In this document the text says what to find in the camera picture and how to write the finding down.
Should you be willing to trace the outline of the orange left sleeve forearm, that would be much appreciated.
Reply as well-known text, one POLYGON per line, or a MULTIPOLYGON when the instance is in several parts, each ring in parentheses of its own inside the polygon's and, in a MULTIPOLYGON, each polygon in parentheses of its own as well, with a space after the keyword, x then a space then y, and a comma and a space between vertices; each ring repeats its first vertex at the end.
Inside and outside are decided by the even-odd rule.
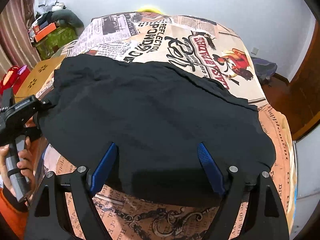
POLYGON ((24 202, 19 203, 5 186, 1 188, 0 210, 0 239, 24 239, 28 218, 27 205, 24 202))

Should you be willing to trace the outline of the left hand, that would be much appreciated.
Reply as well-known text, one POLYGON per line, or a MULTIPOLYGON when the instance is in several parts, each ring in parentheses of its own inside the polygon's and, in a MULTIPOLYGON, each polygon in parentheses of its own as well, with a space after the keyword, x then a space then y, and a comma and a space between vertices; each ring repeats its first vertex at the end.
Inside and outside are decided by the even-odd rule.
MULTIPOLYGON (((34 164, 35 154, 33 153, 33 146, 36 146, 36 140, 34 138, 26 137, 24 140, 24 149, 18 152, 18 159, 14 168, 19 169, 20 175, 23 178, 27 178, 29 181, 29 192, 27 197, 30 197, 35 191, 35 175, 34 175, 34 164)), ((6 164, 6 157, 9 156, 10 145, 1 146, 1 178, 3 180, 3 196, 8 202, 12 204, 22 204, 26 202, 26 199, 19 201, 16 197, 15 189, 12 185, 10 177, 8 176, 8 165, 6 164)))

